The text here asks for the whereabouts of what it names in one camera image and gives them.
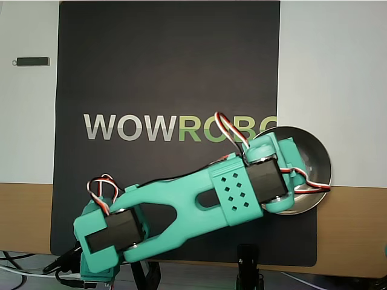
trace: black cable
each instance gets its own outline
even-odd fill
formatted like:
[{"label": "black cable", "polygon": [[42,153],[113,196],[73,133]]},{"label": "black cable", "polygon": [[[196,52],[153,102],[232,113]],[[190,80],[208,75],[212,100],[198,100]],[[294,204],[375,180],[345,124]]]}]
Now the black cable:
[{"label": "black cable", "polygon": [[65,286],[71,287],[71,288],[82,288],[82,289],[95,289],[97,287],[97,283],[94,282],[84,282],[82,280],[67,280],[67,279],[62,279],[59,277],[59,273],[61,272],[60,269],[58,269],[55,272],[55,278],[56,280]]},{"label": "black cable", "polygon": [[122,186],[118,185],[117,181],[114,181],[114,182],[116,186],[119,188],[119,190],[121,190],[122,192],[125,192],[125,189]]},{"label": "black cable", "polygon": [[182,178],[182,177],[185,177],[185,176],[187,176],[187,175],[190,175],[190,174],[193,174],[193,173],[197,173],[197,172],[199,172],[200,170],[206,169],[206,168],[208,168],[209,166],[211,166],[211,165],[213,165],[213,164],[215,164],[215,163],[221,162],[221,161],[224,161],[224,159],[220,159],[220,160],[213,161],[213,162],[211,162],[211,163],[209,163],[209,164],[207,164],[207,165],[205,165],[205,166],[200,167],[199,169],[196,169],[196,170],[191,171],[191,172],[188,172],[188,173],[184,173],[184,174],[182,174],[182,175],[176,175],[176,176],[173,176],[173,177],[167,177],[167,178],[157,178],[157,179],[153,179],[153,180],[147,181],[147,182],[145,182],[145,183],[143,183],[143,184],[140,184],[140,185],[138,186],[138,188],[143,187],[143,186],[146,186],[146,185],[151,184],[151,183],[153,183],[153,182],[157,182],[157,181],[171,181],[171,180],[174,180],[174,179]]},{"label": "black cable", "polygon": [[[15,257],[10,257],[12,260],[18,260],[18,259],[24,259],[28,258],[31,256],[34,256],[35,254],[26,254],[26,255],[21,255],[21,256],[15,256]],[[0,261],[9,261],[7,258],[0,258]]]},{"label": "black cable", "polygon": [[[14,258],[12,258],[8,252],[3,251],[3,254],[5,256],[6,261],[10,262],[16,269],[23,270],[23,268],[14,261]],[[22,281],[20,284],[18,284],[16,287],[12,288],[11,290],[17,290],[20,287],[23,287],[24,284],[27,282],[27,276],[22,275]]]},{"label": "black cable", "polygon": [[242,145],[238,144],[237,142],[235,142],[236,146],[238,147],[239,149],[239,153],[241,154],[241,156],[243,156],[243,149],[242,149]]},{"label": "black cable", "polygon": [[54,272],[56,272],[56,271],[58,271],[58,270],[60,270],[60,267],[58,267],[58,268],[55,268],[55,269],[53,269],[52,271],[49,271],[49,272],[43,273],[43,275],[49,275],[49,274],[52,274],[52,273],[54,273]]}]

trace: stainless steel bowl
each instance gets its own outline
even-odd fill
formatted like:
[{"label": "stainless steel bowl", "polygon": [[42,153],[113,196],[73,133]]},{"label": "stainless steel bowl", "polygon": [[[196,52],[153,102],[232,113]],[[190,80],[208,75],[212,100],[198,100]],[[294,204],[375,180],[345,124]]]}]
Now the stainless steel bowl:
[{"label": "stainless steel bowl", "polygon": [[[278,141],[289,137],[293,138],[293,141],[300,151],[302,160],[307,167],[307,173],[311,181],[326,184],[331,183],[332,169],[328,152],[315,136],[300,128],[281,126],[263,131],[257,135],[257,137],[270,132],[275,133]],[[309,189],[309,186],[304,184],[296,189]],[[295,195],[295,205],[279,214],[291,215],[308,211],[317,206],[326,194],[327,193],[325,192],[312,193],[309,195]]]}]

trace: black clamp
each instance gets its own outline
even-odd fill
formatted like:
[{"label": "black clamp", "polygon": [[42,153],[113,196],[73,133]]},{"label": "black clamp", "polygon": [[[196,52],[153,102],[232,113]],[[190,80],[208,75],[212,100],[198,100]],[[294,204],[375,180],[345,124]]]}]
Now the black clamp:
[{"label": "black clamp", "polygon": [[94,289],[97,287],[97,284],[94,282],[85,282],[82,280],[68,280],[62,279],[59,274],[61,272],[71,271],[72,273],[80,272],[80,255],[82,253],[82,248],[80,243],[77,242],[75,247],[67,251],[65,254],[57,258],[53,263],[49,264],[43,269],[44,274],[49,274],[55,272],[56,280],[65,286],[71,288],[82,288],[82,289]]},{"label": "black clamp", "polygon": [[387,275],[374,281],[369,290],[387,290]]},{"label": "black clamp", "polygon": [[236,276],[236,290],[264,290],[264,276],[259,273],[258,247],[255,245],[239,245],[238,276]]},{"label": "black clamp", "polygon": [[133,278],[138,290],[156,290],[161,280],[158,262],[146,262],[148,273],[145,276],[141,262],[131,263]]}]

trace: wooden table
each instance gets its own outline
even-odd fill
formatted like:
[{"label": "wooden table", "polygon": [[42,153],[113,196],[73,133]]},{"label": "wooden table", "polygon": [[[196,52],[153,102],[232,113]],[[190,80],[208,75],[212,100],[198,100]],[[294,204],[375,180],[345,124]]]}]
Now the wooden table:
[{"label": "wooden table", "polygon": [[[50,254],[52,189],[51,184],[0,184],[0,249]],[[260,268],[382,277],[387,274],[386,206],[387,188],[334,187],[318,205],[317,263],[313,267]]]}]

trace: black backdrop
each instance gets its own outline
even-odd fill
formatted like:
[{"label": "black backdrop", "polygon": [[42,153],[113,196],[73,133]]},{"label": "black backdrop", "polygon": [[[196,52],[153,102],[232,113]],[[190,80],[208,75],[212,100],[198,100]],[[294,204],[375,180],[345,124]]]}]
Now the black backdrop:
[{"label": "black backdrop", "polygon": [[[110,173],[127,186],[189,172],[233,151],[227,141],[211,142],[204,135],[204,122],[215,111],[254,118],[256,132],[265,117],[276,115],[278,1],[64,2],[59,27],[53,254],[73,246],[73,220],[89,200],[87,180]],[[97,114],[106,127],[115,115],[111,136],[104,138],[99,128],[90,140],[84,114],[91,127]],[[133,141],[119,134],[136,132],[131,120],[119,128],[125,115],[140,120],[141,134]],[[150,141],[145,115],[152,126],[164,116],[167,128],[177,116],[171,140],[159,130]],[[179,139],[184,115],[200,119],[201,141],[189,133]],[[220,135],[214,125],[210,133]],[[156,205],[143,209],[154,233],[175,214]],[[192,239],[160,258],[235,262],[239,243],[257,243],[260,263],[314,265],[316,210],[289,217],[265,213]]]}]

